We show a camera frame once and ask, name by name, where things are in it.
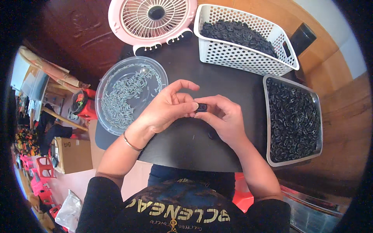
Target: fan grille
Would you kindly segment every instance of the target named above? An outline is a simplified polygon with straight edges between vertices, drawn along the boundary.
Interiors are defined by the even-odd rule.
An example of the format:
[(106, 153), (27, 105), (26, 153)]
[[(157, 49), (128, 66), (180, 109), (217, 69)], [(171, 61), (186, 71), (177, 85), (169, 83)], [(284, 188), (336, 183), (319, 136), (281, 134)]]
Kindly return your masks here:
[[(149, 11), (157, 7), (164, 15), (154, 20)], [(123, 5), (123, 27), (130, 35), (141, 39), (162, 37), (178, 28), (186, 18), (187, 0), (128, 0)]]

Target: floral fabric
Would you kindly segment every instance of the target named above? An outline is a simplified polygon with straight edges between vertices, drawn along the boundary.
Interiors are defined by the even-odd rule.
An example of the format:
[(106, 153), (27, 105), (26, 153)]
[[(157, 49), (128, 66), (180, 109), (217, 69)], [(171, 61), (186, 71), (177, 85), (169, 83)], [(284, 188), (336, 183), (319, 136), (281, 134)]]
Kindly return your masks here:
[(21, 128), (16, 134), (16, 148), (27, 156), (40, 155), (39, 145), (37, 144), (37, 135), (35, 130)]

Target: cardboard box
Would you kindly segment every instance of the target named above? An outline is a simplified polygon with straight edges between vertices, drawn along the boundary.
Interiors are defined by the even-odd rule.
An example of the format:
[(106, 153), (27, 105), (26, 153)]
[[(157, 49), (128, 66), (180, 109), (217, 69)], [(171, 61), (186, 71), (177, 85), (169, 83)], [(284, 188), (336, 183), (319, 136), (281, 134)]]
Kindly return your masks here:
[(59, 160), (56, 171), (70, 174), (93, 169), (90, 141), (55, 137), (52, 144)]

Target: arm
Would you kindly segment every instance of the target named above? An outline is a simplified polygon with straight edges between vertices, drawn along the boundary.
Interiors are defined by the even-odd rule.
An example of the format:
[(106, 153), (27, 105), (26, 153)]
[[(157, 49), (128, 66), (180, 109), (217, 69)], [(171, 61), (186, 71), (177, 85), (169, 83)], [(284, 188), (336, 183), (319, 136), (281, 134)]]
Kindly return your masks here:
[(275, 174), (246, 136), (241, 107), (221, 95), (199, 98), (195, 101), (208, 104), (208, 112), (197, 113), (195, 118), (210, 124), (219, 137), (237, 154), (254, 200), (282, 200)]
[[(132, 146), (143, 149), (154, 134), (167, 129), (176, 119), (194, 117), (198, 104), (189, 94), (177, 93), (181, 88), (197, 91), (200, 87), (187, 80), (177, 80), (163, 89), (125, 131)], [(96, 176), (109, 178), (121, 188), (139, 153), (124, 141), (123, 135), (119, 136), (105, 151)]]

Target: wrist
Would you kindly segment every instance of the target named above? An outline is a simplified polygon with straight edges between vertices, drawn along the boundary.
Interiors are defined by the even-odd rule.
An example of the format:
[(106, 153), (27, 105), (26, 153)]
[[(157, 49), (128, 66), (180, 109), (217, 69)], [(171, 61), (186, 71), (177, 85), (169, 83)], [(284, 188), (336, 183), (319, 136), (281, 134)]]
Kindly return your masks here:
[(242, 148), (245, 148), (247, 146), (252, 145), (250, 140), (247, 138), (247, 136), (242, 136), (236, 140), (234, 140), (232, 143), (229, 144), (229, 147), (232, 148), (235, 152), (241, 150)]
[(149, 140), (154, 136), (154, 133), (149, 127), (134, 121), (128, 129), (126, 129), (127, 141), (138, 149), (143, 149)]

